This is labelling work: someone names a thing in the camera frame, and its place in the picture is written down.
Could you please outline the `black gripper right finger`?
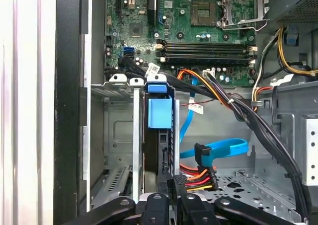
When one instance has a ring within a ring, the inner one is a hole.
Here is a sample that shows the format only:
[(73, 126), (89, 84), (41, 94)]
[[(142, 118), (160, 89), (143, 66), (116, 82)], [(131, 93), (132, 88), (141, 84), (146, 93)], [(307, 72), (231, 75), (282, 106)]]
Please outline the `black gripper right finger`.
[(185, 188), (186, 177), (174, 177), (174, 204), (178, 225), (291, 225), (292, 222), (231, 197), (213, 204)]

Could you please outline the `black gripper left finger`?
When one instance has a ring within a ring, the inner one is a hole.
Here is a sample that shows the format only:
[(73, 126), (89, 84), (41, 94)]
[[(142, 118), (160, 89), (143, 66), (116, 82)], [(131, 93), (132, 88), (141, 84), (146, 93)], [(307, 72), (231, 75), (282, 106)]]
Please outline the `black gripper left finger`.
[(158, 175), (158, 190), (144, 193), (138, 202), (128, 197), (115, 198), (67, 225), (167, 225), (169, 224), (168, 181), (171, 174), (164, 171)]

